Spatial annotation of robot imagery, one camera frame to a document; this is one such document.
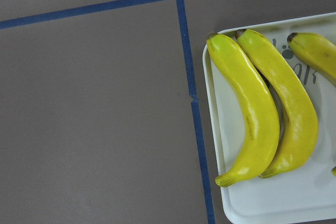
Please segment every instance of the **plastic tray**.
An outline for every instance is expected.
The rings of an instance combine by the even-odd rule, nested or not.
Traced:
[[[307,67],[288,48],[291,32],[319,33],[336,42],[336,13],[223,30],[251,28],[263,33],[299,75],[319,118],[319,139],[311,158],[299,169],[271,177],[254,178],[221,188],[224,212],[236,224],[298,223],[336,218],[336,88]],[[218,173],[232,166],[244,141],[245,127],[231,87],[210,60],[207,47],[203,65],[211,114]]]

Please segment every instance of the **white tray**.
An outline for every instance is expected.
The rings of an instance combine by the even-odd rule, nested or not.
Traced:
[[[235,224],[283,224],[336,218],[336,88],[288,49],[291,32],[319,33],[336,42],[336,13],[239,27],[220,33],[234,38],[234,31],[251,28],[263,33],[285,56],[315,106],[319,118],[319,139],[305,165],[269,179],[254,178],[221,188],[224,212]],[[232,166],[243,143],[245,127],[232,89],[209,58],[203,65],[211,114],[218,173]]]

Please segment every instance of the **plastic banana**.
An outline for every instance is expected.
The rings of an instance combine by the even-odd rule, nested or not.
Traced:
[[[280,134],[274,100],[260,74],[230,37],[211,34],[211,59],[234,90],[246,127],[243,146],[232,168],[216,178],[221,187],[257,177],[272,161]]]
[[[287,41],[299,59],[336,86],[336,45],[315,33],[292,33]]]
[[[310,158],[317,143],[318,118],[314,106],[294,71],[265,36],[241,29],[236,31],[236,38],[253,65],[276,90],[284,108],[283,136],[274,159],[259,177],[297,169]]]

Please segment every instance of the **banana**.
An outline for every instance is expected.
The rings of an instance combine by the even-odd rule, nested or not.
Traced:
[[[279,115],[260,74],[230,37],[211,34],[212,61],[236,93],[244,116],[245,139],[232,168],[215,181],[221,187],[257,177],[272,161],[279,143]]]
[[[336,45],[315,33],[292,33],[287,42],[299,59],[336,87]]]
[[[277,152],[259,175],[268,178],[297,169],[310,158],[318,139],[318,118],[300,80],[273,44],[262,34],[236,31],[237,43],[279,95],[284,111],[284,132]]]

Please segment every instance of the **blue tape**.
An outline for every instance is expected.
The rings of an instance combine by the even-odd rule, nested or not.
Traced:
[[[206,161],[203,130],[201,124],[201,113],[199,111],[198,98],[196,92],[195,73],[194,73],[193,58],[190,46],[184,0],[176,0],[176,5],[177,5],[177,13],[179,16],[180,32],[182,39],[185,68],[187,73],[189,94],[193,98],[191,107],[193,112],[198,158],[201,167],[201,175],[204,188],[205,207],[207,212],[208,223],[215,224],[214,207],[212,202],[210,179]]]
[[[102,12],[104,10],[112,10],[134,5],[154,3],[163,0],[116,0],[100,4],[76,7],[71,9],[59,10],[56,12],[44,13],[22,18],[15,18],[0,22],[0,29],[11,28],[15,26],[29,25],[38,22],[45,22],[54,19],[79,16],[83,14]]]

